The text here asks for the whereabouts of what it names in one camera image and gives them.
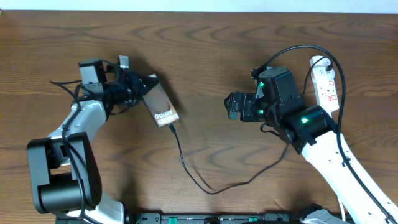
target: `wood grain surface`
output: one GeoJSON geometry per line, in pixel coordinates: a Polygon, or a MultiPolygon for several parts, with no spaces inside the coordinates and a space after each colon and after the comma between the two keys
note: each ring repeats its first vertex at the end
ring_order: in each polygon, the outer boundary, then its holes
{"type": "MultiPolygon", "coordinates": [[[[250,69],[297,44],[320,45],[340,61],[347,86],[343,134],[398,203],[397,24],[396,15],[372,14],[3,12],[0,223],[54,222],[33,207],[25,151],[70,112],[71,97],[48,81],[78,79],[79,61],[128,55],[139,73],[157,73],[181,117],[175,127],[188,169],[220,189],[248,180],[284,147],[261,133],[260,123],[228,120],[224,98],[231,91],[253,92],[250,69]]],[[[272,66],[288,66],[302,90],[308,60],[316,54],[292,51],[272,66]]],[[[306,100],[315,102],[311,82],[306,100]]],[[[92,146],[104,190],[137,212],[256,213],[312,202],[338,211],[323,177],[292,148],[253,183],[204,194],[183,170],[173,134],[158,129],[142,103],[111,117],[92,146]]]]}

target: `white background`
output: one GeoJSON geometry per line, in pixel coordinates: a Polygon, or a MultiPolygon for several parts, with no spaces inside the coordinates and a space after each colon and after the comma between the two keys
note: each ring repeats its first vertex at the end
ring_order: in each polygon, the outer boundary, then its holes
{"type": "Polygon", "coordinates": [[[398,0],[0,0],[0,8],[3,10],[398,13],[398,0]]]}

